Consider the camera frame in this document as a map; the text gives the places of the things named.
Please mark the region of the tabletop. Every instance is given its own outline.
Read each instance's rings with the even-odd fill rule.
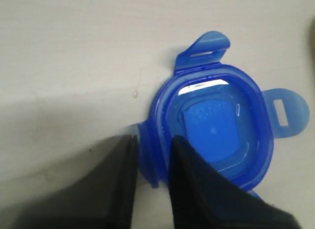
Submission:
[[[0,0],[0,209],[71,185],[144,121],[176,55],[207,31],[222,62],[262,90],[308,103],[298,136],[275,140],[256,192],[315,221],[315,0]],[[91,151],[105,141],[106,151]],[[166,187],[143,182],[133,228],[172,227]]]

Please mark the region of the lid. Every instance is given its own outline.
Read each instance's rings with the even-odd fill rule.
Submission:
[[[158,91],[147,121],[139,125],[139,165],[153,186],[159,179],[167,182],[171,138],[180,135],[215,170],[251,190],[268,169],[274,135],[292,136],[306,126],[309,110],[299,95],[284,89],[263,94],[243,71],[220,63],[229,46],[225,35],[208,32],[180,53],[174,75]],[[294,106],[286,129],[278,121],[277,99],[284,107]]]

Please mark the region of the white table surface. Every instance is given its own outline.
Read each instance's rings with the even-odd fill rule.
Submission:
[[[308,127],[275,141],[256,191],[315,228],[314,8],[315,0],[0,0],[0,208],[80,179],[106,153],[79,156],[145,120],[175,56],[217,30],[231,40],[223,63],[309,104]],[[134,228],[172,227],[170,213],[165,188],[140,185]]]

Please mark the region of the transparent blue plastic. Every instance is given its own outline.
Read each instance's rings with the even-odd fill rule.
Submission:
[[[229,46],[225,35],[208,32],[179,54],[174,75],[156,94],[148,119],[138,125],[139,167],[153,187],[159,180],[167,183],[175,135],[187,138],[218,172],[248,191],[269,167],[273,133],[289,137],[307,125],[309,110],[298,94],[284,89],[262,93],[240,69],[220,63]],[[198,87],[205,83],[210,85]],[[183,92],[190,86],[195,90]],[[277,99],[284,103],[288,127],[278,122]]]

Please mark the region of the blue plastic lid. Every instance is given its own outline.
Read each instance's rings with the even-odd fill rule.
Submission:
[[[264,177],[274,137],[301,132],[309,121],[304,99],[293,91],[260,91],[243,71],[220,59],[230,42],[208,32],[178,55],[174,75],[160,88],[148,119],[139,124],[139,166],[157,187],[167,182],[171,138],[184,136],[227,179],[248,191]],[[281,100],[287,125],[278,120]]]

